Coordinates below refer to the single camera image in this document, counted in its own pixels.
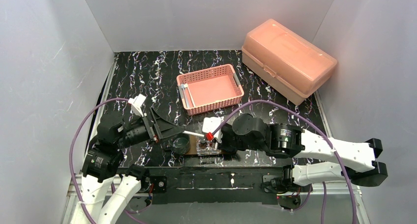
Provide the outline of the brown wooden oval tray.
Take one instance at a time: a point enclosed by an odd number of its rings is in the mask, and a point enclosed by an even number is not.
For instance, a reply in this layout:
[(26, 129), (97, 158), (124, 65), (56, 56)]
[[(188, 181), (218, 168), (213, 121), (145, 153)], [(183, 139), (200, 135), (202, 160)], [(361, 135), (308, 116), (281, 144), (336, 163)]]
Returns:
[(198, 139), (204, 140), (203, 138), (200, 138), (200, 137), (194, 137), (194, 136), (190, 137), (190, 146), (191, 147), (190, 147), (189, 152), (187, 154), (185, 154), (186, 156), (199, 156), (196, 153), (196, 142), (197, 142)]

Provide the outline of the silver toothbrush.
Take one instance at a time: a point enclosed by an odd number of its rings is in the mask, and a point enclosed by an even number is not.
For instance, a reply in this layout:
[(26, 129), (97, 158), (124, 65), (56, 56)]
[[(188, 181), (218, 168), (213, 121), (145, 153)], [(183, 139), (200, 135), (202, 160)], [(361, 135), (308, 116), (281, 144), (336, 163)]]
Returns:
[(181, 98), (184, 100), (186, 108), (189, 108), (190, 104), (188, 101), (188, 98), (186, 96), (186, 92), (185, 92), (185, 85), (184, 84), (180, 84), (179, 85), (179, 91), (180, 91), (180, 96)]

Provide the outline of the grey green mug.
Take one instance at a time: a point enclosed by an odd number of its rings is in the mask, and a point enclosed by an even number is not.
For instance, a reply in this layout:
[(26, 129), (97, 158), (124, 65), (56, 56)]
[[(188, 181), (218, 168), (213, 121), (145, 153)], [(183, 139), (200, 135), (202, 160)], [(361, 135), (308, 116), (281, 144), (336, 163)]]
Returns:
[(190, 138), (188, 134), (181, 133), (169, 140), (168, 148), (177, 155), (187, 154), (190, 147)]

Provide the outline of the pink plastic basket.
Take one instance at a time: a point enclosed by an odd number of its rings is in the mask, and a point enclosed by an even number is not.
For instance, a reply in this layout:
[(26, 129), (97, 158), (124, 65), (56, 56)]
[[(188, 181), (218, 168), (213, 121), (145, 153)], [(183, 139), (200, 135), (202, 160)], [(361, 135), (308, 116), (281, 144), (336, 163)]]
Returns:
[(185, 85), (189, 108), (180, 98), (189, 116), (238, 104), (244, 96), (242, 84), (231, 64), (180, 74), (177, 76), (178, 89), (180, 84)]

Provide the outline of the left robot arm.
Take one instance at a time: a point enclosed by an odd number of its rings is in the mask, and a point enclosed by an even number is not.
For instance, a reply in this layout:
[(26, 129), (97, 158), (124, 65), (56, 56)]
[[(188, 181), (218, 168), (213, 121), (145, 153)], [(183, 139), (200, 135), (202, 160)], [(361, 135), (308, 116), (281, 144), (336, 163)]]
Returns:
[(114, 224), (136, 193), (151, 193), (154, 185), (149, 169), (134, 164), (120, 175), (118, 188), (108, 201), (105, 200), (124, 160), (123, 150), (140, 143), (164, 142), (183, 132), (183, 128), (161, 118), (153, 108), (142, 117), (135, 116), (131, 122), (126, 122), (118, 111), (104, 114), (82, 167), (78, 189), (81, 200), (70, 222)]

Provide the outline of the clear packaged toothbrushes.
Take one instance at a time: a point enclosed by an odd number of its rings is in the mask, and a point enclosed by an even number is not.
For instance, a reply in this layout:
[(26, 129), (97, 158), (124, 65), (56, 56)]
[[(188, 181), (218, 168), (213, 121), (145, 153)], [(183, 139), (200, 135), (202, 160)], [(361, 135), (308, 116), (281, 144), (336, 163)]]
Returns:
[(212, 141), (198, 139), (196, 142), (196, 153), (199, 156), (211, 156), (221, 154), (222, 151), (218, 149), (218, 142), (215, 139)]

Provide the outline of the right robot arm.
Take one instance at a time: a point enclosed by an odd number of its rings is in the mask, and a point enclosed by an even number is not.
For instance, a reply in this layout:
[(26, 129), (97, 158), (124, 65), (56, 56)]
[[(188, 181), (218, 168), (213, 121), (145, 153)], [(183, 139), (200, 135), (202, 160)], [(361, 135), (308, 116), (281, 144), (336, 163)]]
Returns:
[(387, 166), (378, 162), (382, 142), (372, 138), (365, 142), (349, 142), (321, 136), (301, 127), (266, 124), (250, 114), (239, 115), (230, 125), (225, 120), (206, 132), (221, 150), (263, 151), (276, 159), (313, 158), (320, 163), (290, 165), (284, 169), (282, 185), (307, 186), (312, 183), (348, 179), (362, 187), (377, 187), (387, 177)]

